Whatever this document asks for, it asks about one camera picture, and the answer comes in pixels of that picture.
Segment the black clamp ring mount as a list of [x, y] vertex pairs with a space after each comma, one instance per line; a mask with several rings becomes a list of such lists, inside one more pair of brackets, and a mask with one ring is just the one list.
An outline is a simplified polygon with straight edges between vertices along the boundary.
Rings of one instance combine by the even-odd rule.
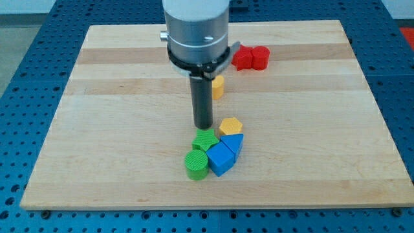
[[223, 54], [208, 63], [188, 63], [178, 59], [167, 46], [168, 58], [171, 66], [182, 76], [187, 78], [200, 77], [205, 80], [213, 80], [231, 64], [234, 54], [240, 49], [241, 43], [236, 41], [227, 47]]

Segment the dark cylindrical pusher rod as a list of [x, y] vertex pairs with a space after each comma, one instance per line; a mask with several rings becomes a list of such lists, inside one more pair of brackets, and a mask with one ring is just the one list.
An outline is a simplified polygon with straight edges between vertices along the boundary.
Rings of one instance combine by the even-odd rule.
[[199, 129], [208, 129], [213, 124], [212, 82], [191, 76], [190, 88], [194, 124]]

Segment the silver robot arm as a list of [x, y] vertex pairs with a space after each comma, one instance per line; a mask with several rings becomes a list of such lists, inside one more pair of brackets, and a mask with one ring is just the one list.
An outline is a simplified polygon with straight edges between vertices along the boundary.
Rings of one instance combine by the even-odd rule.
[[230, 64], [240, 42], [228, 44], [229, 0], [162, 0], [171, 64], [190, 79], [195, 127], [213, 124], [212, 82]]

